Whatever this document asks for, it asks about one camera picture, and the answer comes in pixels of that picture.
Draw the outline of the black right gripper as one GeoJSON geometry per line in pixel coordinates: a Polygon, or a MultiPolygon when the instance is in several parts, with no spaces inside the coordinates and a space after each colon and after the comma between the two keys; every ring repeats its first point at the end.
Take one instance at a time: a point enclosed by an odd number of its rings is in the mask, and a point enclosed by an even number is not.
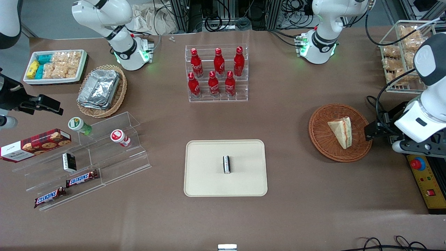
{"type": "Polygon", "coordinates": [[[60,102],[40,94],[36,97],[28,95],[24,86],[3,74],[0,77],[0,106],[4,110],[14,110],[33,115],[35,111],[47,111],[62,116],[64,110],[60,108],[60,102]]]}

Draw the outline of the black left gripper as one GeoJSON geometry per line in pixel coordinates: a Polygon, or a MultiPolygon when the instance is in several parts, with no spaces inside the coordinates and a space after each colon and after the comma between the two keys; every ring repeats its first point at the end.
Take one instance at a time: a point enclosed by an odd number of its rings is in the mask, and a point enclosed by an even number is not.
{"type": "Polygon", "coordinates": [[[374,138],[387,138],[387,140],[397,140],[397,131],[394,126],[394,119],[397,115],[395,111],[378,111],[375,122],[368,124],[364,128],[366,141],[374,138]]]}

